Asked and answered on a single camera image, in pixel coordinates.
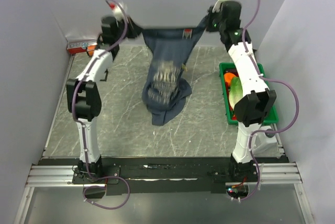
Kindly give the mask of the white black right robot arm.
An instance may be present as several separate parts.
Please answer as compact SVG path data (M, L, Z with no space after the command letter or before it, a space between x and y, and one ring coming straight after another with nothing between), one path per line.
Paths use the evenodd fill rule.
M241 27L241 4L236 1L217 1L208 11L208 32L218 32L231 57L241 82L242 96L232 106L238 121L238 135L230 158L229 176L241 181L256 172L252 142L262 128L265 117L276 100L257 66L251 38Z

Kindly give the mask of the blue sleeveless shirt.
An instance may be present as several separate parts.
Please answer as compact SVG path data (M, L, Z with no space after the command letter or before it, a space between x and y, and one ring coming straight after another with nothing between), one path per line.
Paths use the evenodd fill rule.
M144 42L152 53L142 100L152 115L153 125L163 126L174 119L192 94L182 74L207 27L207 20L205 16L190 28L142 29Z

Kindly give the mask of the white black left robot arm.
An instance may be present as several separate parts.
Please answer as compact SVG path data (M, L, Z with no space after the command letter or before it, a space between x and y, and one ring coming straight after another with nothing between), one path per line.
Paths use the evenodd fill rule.
M86 48L89 63L76 78L66 82L68 110L76 123L80 140L80 157L75 174L91 183L100 182L104 176L97 143L97 117L102 109L98 83L107 79L108 69L118 54L120 43L141 34L141 28L134 24L130 16L121 20L105 16L101 23L102 31L96 43Z

